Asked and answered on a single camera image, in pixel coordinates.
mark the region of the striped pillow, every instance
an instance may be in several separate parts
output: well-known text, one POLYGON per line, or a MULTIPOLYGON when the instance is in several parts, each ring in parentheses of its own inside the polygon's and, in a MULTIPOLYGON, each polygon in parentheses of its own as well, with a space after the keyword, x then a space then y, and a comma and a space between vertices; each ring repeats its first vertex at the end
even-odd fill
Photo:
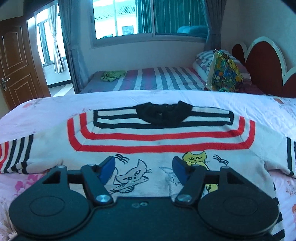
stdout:
MULTIPOLYGON (((242 63, 239 62, 235 57, 233 57, 228 51, 226 50, 222 50, 222 51, 226 53, 231 59, 234 60, 239 71, 243 76, 243 81, 251 81, 251 76, 247 71, 246 67, 243 66, 242 63)), ((214 57, 214 50, 209 50, 209 51, 199 53, 198 55, 196 55, 195 61, 192 65, 193 69, 198 73, 198 75, 205 82, 207 82, 207 76, 209 74, 210 65, 213 61, 213 57, 214 57)))

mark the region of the door handle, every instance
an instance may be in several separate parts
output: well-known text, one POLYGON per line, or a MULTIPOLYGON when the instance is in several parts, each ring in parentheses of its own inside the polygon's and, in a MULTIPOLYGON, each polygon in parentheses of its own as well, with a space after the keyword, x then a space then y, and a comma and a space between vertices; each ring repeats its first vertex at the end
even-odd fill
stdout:
POLYGON ((9 80, 10 80, 10 78, 7 78, 6 80, 4 78, 1 79, 2 87, 3 87, 4 91, 7 91, 6 82, 9 80))

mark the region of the white wall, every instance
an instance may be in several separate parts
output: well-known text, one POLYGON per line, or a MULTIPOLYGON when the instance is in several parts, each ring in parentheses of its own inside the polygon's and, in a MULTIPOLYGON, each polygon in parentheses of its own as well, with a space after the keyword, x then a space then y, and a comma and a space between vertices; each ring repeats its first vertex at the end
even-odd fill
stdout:
POLYGON ((45 75, 47 85, 51 85, 51 84, 55 84, 55 83, 59 83, 59 82, 71 79, 67 60, 64 60, 64 65, 65 65, 65 71, 59 74, 55 73, 53 64, 43 67, 43 72, 45 75))
POLYGON ((239 40, 248 47, 266 36, 281 49, 287 69, 296 66, 296 14, 281 0, 239 0, 239 5, 239 40))
POLYGON ((81 45, 89 74, 100 70, 132 70, 160 66, 192 66, 204 44, 148 41, 91 49, 88 6, 81 1, 81 45))
POLYGON ((238 39, 240 7, 238 0, 227 0, 221 29, 222 49, 231 53, 234 42, 238 39))
MULTIPOLYGON (((23 16, 23 0, 8 0, 0 7, 0 21, 23 16)), ((0 91, 0 118, 9 112, 3 92, 0 91)))
POLYGON ((8 0, 0 7, 0 21, 24 15, 24 0, 8 0))

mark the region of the mattress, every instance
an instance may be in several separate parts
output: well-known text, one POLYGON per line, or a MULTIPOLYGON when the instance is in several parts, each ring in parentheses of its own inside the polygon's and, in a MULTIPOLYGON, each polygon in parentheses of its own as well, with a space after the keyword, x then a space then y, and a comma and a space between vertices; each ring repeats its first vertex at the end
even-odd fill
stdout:
MULTIPOLYGON (((125 77, 112 82, 101 81, 104 71, 94 73, 81 93, 121 90, 204 90, 206 83, 193 68, 158 67, 127 71, 125 77)), ((239 93, 259 94, 263 92, 245 81, 239 93)))
MULTIPOLYGON (((139 90, 97 92, 28 101, 0 120, 0 143, 51 128, 88 110, 134 106, 146 102, 173 104, 179 100, 194 106, 231 110, 296 140, 296 99, 211 91, 139 90)), ((270 174, 280 202, 285 240, 295 240, 296 181, 278 171, 272 171, 270 174)), ((43 174, 0 175, 0 240, 9 240, 15 235, 8 218, 11 201, 42 176, 43 174)))

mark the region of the circular disc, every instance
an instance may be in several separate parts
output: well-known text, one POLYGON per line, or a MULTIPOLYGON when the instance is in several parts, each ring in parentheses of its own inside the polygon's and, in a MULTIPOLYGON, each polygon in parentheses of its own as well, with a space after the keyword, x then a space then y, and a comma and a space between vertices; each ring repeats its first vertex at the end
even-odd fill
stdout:
POLYGON ((15 228, 37 237, 69 232, 79 226, 89 212, 89 204, 81 194, 51 185, 34 192, 26 190, 9 208, 15 228))
POLYGON ((199 201, 198 212, 207 225, 226 236, 263 235, 279 217, 272 198, 242 185, 207 194, 199 201))

